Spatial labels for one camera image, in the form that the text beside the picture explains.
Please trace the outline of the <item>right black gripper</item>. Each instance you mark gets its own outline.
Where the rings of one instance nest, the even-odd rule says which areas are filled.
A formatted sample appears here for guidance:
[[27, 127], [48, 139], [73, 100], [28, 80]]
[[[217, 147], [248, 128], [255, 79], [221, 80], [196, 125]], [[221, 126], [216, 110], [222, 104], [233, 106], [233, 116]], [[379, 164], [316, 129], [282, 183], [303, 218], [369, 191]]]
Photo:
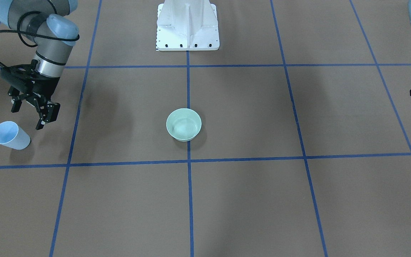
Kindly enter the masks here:
[[36, 130], [41, 130], [44, 125], [57, 120], [61, 105], [52, 102], [54, 94], [60, 78], [41, 77], [38, 79], [21, 79], [16, 77], [9, 78], [10, 91], [12, 97], [11, 113], [17, 113], [21, 109], [24, 96], [21, 94], [36, 95], [43, 98], [46, 102], [43, 105], [37, 104], [36, 111], [39, 114], [39, 121], [36, 125]]

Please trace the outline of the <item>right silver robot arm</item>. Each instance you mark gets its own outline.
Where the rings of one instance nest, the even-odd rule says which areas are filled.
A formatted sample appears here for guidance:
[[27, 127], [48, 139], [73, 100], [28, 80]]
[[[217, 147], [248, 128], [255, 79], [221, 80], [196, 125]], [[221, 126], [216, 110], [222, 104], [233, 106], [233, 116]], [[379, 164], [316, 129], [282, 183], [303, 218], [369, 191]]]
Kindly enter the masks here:
[[23, 101], [36, 109], [36, 130], [57, 120], [61, 105], [52, 102], [64, 67], [79, 39], [79, 29], [66, 16], [78, 7], [76, 0], [0, 0], [0, 22], [26, 46], [35, 48], [31, 62], [7, 66], [0, 62], [0, 76], [10, 88], [11, 112]]

